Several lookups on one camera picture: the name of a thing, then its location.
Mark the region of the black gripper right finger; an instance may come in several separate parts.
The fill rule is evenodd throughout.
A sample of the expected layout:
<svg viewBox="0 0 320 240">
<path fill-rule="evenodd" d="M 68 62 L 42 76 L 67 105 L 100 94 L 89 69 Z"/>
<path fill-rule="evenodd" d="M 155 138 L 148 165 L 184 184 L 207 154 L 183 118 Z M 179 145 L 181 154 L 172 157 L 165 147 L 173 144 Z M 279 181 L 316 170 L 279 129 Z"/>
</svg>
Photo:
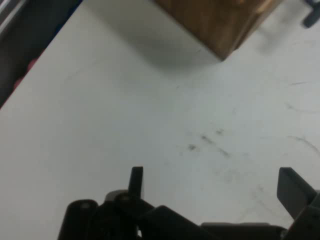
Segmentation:
<svg viewBox="0 0 320 240">
<path fill-rule="evenodd" d="M 293 218 L 284 240 L 320 238 L 320 192 L 291 167 L 279 169 L 277 198 Z"/>
</svg>

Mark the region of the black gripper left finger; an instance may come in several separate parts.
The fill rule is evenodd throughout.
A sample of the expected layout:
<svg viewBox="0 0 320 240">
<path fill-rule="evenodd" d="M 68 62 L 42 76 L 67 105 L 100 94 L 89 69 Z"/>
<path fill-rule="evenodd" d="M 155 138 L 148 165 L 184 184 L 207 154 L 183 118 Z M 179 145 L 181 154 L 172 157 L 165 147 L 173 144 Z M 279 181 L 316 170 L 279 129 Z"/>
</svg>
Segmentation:
<svg viewBox="0 0 320 240">
<path fill-rule="evenodd" d="M 131 169 L 128 188 L 110 192 L 102 204 L 76 200 L 65 211 L 60 240 L 158 240 L 160 235 L 143 215 L 154 209 L 142 200 L 141 166 Z"/>
</svg>

